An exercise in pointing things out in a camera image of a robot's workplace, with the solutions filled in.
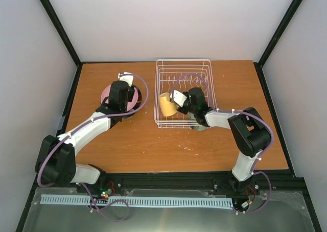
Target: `yellow cup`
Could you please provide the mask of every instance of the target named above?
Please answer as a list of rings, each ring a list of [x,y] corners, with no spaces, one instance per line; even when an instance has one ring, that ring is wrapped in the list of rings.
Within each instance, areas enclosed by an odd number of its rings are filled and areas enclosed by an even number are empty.
[[[159,96],[159,105],[163,116],[168,117],[177,113],[177,105],[170,102],[170,94],[165,92]]]

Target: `white cable tray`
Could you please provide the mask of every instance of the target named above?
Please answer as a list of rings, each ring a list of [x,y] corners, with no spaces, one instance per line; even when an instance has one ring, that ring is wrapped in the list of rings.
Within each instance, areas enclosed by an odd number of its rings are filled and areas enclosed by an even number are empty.
[[[171,117],[164,117],[159,106],[159,95],[164,92],[171,92],[174,84],[181,76],[195,73],[201,76],[209,88],[194,75],[187,75],[176,85],[176,90],[180,92],[188,91],[192,87],[201,87],[208,100],[208,90],[211,92],[211,101],[217,107],[213,82],[213,72],[211,61],[208,59],[159,59],[156,63],[155,78],[155,102],[154,120],[159,128],[191,128],[199,126],[195,120],[191,120],[189,115],[177,112]]]
[[[111,196],[108,201],[96,201],[97,205],[104,206],[115,200],[125,200],[130,207],[153,207],[153,208],[232,208],[231,198],[183,198],[183,197],[133,197]],[[40,204],[56,205],[90,205],[88,195],[41,195]],[[117,202],[112,206],[126,206]]]

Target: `pink plate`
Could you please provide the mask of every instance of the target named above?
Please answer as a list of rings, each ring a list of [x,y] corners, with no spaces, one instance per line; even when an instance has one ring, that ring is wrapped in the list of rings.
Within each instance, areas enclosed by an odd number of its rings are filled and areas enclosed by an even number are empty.
[[[110,87],[111,87],[111,85],[107,86],[104,89],[104,91],[102,92],[101,97],[100,97],[100,100],[101,100],[100,103],[102,103],[102,101],[104,100],[105,97],[109,96]],[[138,92],[137,92],[137,90],[134,90],[134,96],[133,96],[132,102],[127,103],[127,111],[130,111],[136,105],[137,99],[138,99]]]

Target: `black metal frame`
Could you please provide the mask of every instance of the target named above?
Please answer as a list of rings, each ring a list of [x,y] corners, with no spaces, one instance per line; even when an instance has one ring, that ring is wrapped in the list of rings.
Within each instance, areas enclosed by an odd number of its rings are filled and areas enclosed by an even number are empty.
[[[81,69],[83,64],[85,63],[103,63],[103,62],[81,62],[72,43],[70,42],[58,16],[56,15],[51,3],[49,0],[40,0],[43,4],[45,11],[47,12],[49,18],[51,19],[53,25],[55,26],[58,34],[60,35],[63,43],[65,44],[68,52],[70,53],[72,59],[74,60],[77,71],[73,80],[73,84],[71,90],[68,95],[68,99],[66,102],[66,106],[63,112],[64,122],[63,126],[60,130],[58,130],[58,134],[62,134],[65,132],[69,114],[72,108],[76,88],[78,85],[79,77],[81,74]],[[281,35],[286,29],[287,25],[291,21],[293,15],[295,14],[297,8],[301,4],[302,0],[293,0],[290,4],[288,10],[286,11],[281,23],[278,25],[274,35],[272,36],[270,42],[268,43],[265,51],[263,52],[259,62],[254,62],[254,67],[258,74],[258,79],[260,81],[263,93],[265,95],[279,140],[281,142],[281,146],[287,160],[288,170],[266,170],[265,173],[269,176],[272,185],[277,190],[284,191],[300,191],[302,192],[307,208],[309,210],[311,220],[313,222],[314,228],[316,231],[322,231],[319,225],[319,221],[317,219],[314,207],[311,202],[311,198],[306,186],[306,183],[303,178],[295,177],[295,172],[292,166],[292,162],[289,156],[289,152],[287,150],[287,146],[285,144],[285,140],[283,137],[283,133],[278,122],[278,118],[274,109],[274,105],[271,100],[271,96],[269,93],[269,89],[267,87],[267,83],[265,80],[265,76],[263,74],[263,66],[268,60],[270,54],[272,53],[274,47],[279,41]],[[217,180],[225,179],[230,172],[192,172],[192,173],[143,173],[143,174],[107,174],[108,178],[114,180],[115,183],[120,183],[121,186],[116,187],[119,192],[120,189],[192,189],[192,190],[206,190],[210,191],[214,189],[214,183]],[[260,177],[259,175],[254,177],[256,182],[262,189],[268,189],[266,180],[264,177]],[[22,231],[24,227],[24,223],[31,206],[31,202],[33,200],[33,196],[35,193],[35,189],[37,187],[36,181],[34,181],[32,189],[30,191],[30,195],[28,197],[25,209],[20,218],[17,232]]]

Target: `cable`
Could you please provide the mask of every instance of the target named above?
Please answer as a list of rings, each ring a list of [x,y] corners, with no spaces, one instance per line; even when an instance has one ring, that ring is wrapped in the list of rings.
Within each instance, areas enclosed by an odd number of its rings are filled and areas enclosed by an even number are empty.
[[[107,183],[106,184],[106,187],[110,187],[110,184],[112,186],[112,188],[111,188],[112,194],[111,195],[115,195],[116,194],[116,190],[114,189],[113,181],[110,181],[109,183]]]
[[[126,113],[114,113],[114,114],[107,114],[107,115],[103,115],[103,116],[99,116],[99,117],[95,117],[93,120],[96,121],[96,120],[99,120],[99,119],[102,119],[102,118],[110,118],[110,117],[119,117],[119,116],[127,116],[127,115],[130,115],[130,114],[134,114],[136,112],[138,112],[141,108],[143,108],[143,106],[146,104],[147,100],[148,100],[148,97],[149,97],[149,88],[148,88],[148,85],[147,83],[145,82],[145,80],[139,76],[139,75],[136,75],[136,74],[120,74],[120,77],[123,77],[123,76],[129,76],[129,75],[132,75],[134,77],[137,77],[139,78],[140,80],[142,80],[142,82],[144,83],[145,85],[145,88],[146,88],[146,91],[147,91],[147,96],[144,100],[144,102],[141,104],[141,106],[139,108],[137,108],[136,110],[131,110],[129,112],[126,112]],[[88,124],[90,124],[92,121],[89,120],[89,121],[86,121],[84,122],[83,124],[79,125],[74,131],[71,132],[71,135],[75,134],[77,131],[79,131],[81,128],[87,126]],[[50,153],[47,155],[47,157],[45,158],[44,162],[42,163],[41,167],[40,167],[40,170],[37,174],[37,184],[41,187],[41,188],[46,188],[46,187],[50,187],[53,185],[53,183],[48,183],[48,184],[43,184],[41,182],[41,176],[42,176],[42,173],[44,171],[44,168],[45,166],[47,165],[49,159],[51,158],[51,156],[57,151],[57,149],[69,138],[69,136],[66,136],[64,137],[59,143],[57,143],[57,145],[50,151]]]
[[[94,207],[96,208],[96,210],[98,211],[98,213],[99,213],[102,217],[104,217],[105,219],[108,219],[109,221],[112,221],[112,222],[120,222],[120,221],[125,220],[125,219],[129,216],[129,205],[128,205],[128,203],[127,203],[125,200],[114,200],[113,202],[107,204],[105,207],[103,207],[103,208],[99,208],[99,207],[97,206],[96,201],[93,199],[93,196],[92,196],[90,190],[88,189],[88,187],[86,186],[86,184],[84,184],[84,183],[80,183],[80,185],[83,186],[83,187],[85,188],[87,194],[90,196],[90,198],[91,198],[91,205],[93,204]],[[118,202],[122,202],[122,203],[124,203],[124,204],[126,205],[126,208],[127,208],[126,215],[125,215],[123,218],[120,218],[120,219],[113,219],[113,218],[107,217],[106,215],[103,214],[103,212],[102,212],[103,210],[109,208],[112,204],[115,204],[115,203],[118,203]]]
[[[255,190],[251,186],[248,186],[248,188],[251,189],[251,191],[252,191],[252,193],[254,195],[254,198],[252,199],[252,201],[254,201],[254,199],[255,199]]]
[[[268,196],[267,196],[267,200],[265,201],[265,203],[263,203],[259,208],[255,209],[254,211],[243,212],[243,214],[254,214],[254,213],[260,211],[261,209],[263,209],[263,208],[267,205],[268,201],[270,200],[270,195],[271,195],[272,189],[271,189],[271,182],[270,182],[270,180],[269,180],[269,177],[267,176],[266,173],[264,173],[264,172],[262,172],[262,171],[258,171],[258,172],[255,172],[255,173],[254,173],[254,175],[258,175],[258,174],[262,174],[262,175],[264,175],[265,178],[266,178],[267,181],[268,181],[268,185],[269,185],[269,194],[268,194]],[[234,212],[236,212],[236,214],[239,213],[239,212],[238,212],[234,207],[233,207],[232,209],[233,209]]]

